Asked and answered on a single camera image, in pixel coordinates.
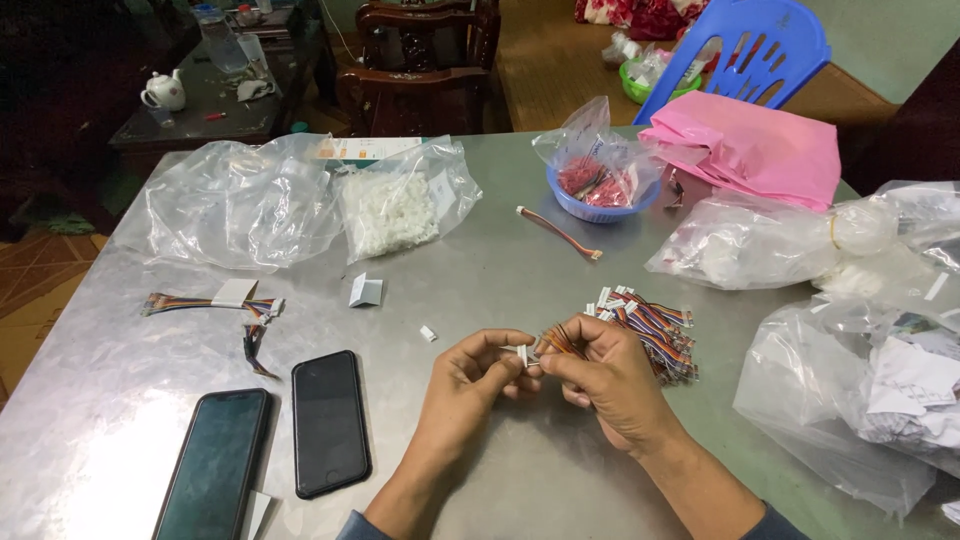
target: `sleeve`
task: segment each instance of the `sleeve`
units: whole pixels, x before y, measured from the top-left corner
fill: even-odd
[[[390,536],[380,532],[379,528],[371,525],[363,514],[351,510],[347,524],[337,535],[337,540],[391,540]]]
[[[763,505],[767,508],[763,517],[740,540],[810,540],[769,503]]]

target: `teapot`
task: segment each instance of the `teapot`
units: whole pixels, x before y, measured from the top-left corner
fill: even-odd
[[[180,70],[174,69],[172,76],[154,72],[153,79],[147,81],[147,89],[140,92],[140,100],[150,108],[183,109],[186,106],[186,93],[180,82]]]

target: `hand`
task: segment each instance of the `hand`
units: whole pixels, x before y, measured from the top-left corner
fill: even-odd
[[[685,436],[636,334],[583,313],[563,327],[590,361],[558,354],[541,341],[540,367],[564,380],[567,401],[596,407],[600,427],[611,444],[640,459]]]
[[[533,345],[517,330],[481,330],[437,356],[426,388],[420,421],[407,458],[431,467],[449,467],[486,427],[497,395],[531,399],[540,391],[542,370],[523,372],[523,362],[506,345]]]

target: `black smartphone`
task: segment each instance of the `black smartphone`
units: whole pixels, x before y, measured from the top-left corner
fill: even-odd
[[[294,366],[297,496],[312,499],[370,475],[360,373],[352,351]]]
[[[272,401],[263,388],[200,398],[156,519],[154,540],[240,537]]]

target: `phone case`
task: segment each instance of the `phone case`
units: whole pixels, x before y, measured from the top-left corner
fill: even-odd
[[[167,503],[170,501],[170,493],[173,491],[174,482],[177,480],[177,474],[180,473],[180,463],[183,461],[183,453],[186,451],[186,443],[190,440],[190,433],[193,432],[194,422],[197,420],[197,412],[200,410],[200,404],[204,400],[214,400],[220,396],[229,396],[237,395],[245,392],[262,394],[263,406],[260,407],[260,413],[256,419],[256,436],[253,438],[253,452],[250,453],[250,460],[247,462],[247,467],[244,470],[243,485],[244,490],[240,495],[240,507],[237,511],[237,515],[233,520],[233,532],[230,534],[229,540],[238,540],[240,538],[240,531],[243,527],[243,518],[244,513],[247,509],[247,498],[250,495],[250,490],[253,489],[253,479],[255,475],[253,474],[253,467],[255,464],[260,462],[260,455],[263,451],[263,442],[267,433],[267,423],[270,420],[270,410],[273,406],[273,396],[270,392],[264,390],[263,388],[248,388],[244,390],[228,390],[226,392],[210,392],[209,394],[204,394],[199,400],[197,400],[197,406],[193,407],[193,415],[190,417],[190,426],[186,429],[186,434],[183,436],[183,444],[180,445],[180,453],[177,454],[177,465],[174,466],[174,474],[170,477],[170,483],[167,485],[167,493],[163,496],[163,505],[160,507],[160,515],[156,518],[156,525],[154,525],[154,533],[150,536],[151,540],[156,540],[156,535],[160,532],[160,524],[163,523],[163,515],[167,511]]]
[[[297,433],[297,429],[298,429],[297,427],[297,372],[305,365],[311,364],[313,362],[322,361],[326,358],[330,358],[331,356],[342,355],[343,353],[346,353],[349,355],[350,362],[353,364],[353,381],[354,381],[354,384],[356,384],[357,400],[359,401],[359,403],[357,404],[358,405],[357,411],[359,414],[360,432],[363,434],[363,450],[364,450],[365,467],[364,467],[364,470],[359,475],[342,479],[334,484],[330,484],[321,489],[316,489],[312,491],[302,491],[300,490],[300,471],[299,471],[300,460],[298,459],[298,456],[300,455],[300,437]],[[323,495],[324,493],[330,493],[331,491],[336,491],[342,487],[346,487],[358,481],[367,479],[370,476],[371,472],[373,471],[373,466],[370,458],[370,442],[367,438],[367,418],[366,418],[366,415],[364,414],[363,392],[361,391],[361,387],[360,387],[360,371],[357,366],[357,357],[353,353],[353,351],[340,351],[339,353],[333,353],[332,355],[321,356],[319,358],[314,358],[312,360],[301,362],[295,365],[293,370],[291,370],[290,380],[292,382],[291,386],[293,388],[292,401],[293,401],[293,409],[294,409],[294,479],[295,479],[295,484],[297,485],[297,487],[295,488],[297,497],[300,497],[301,499],[305,499],[305,500],[313,499],[315,497],[319,497]]]

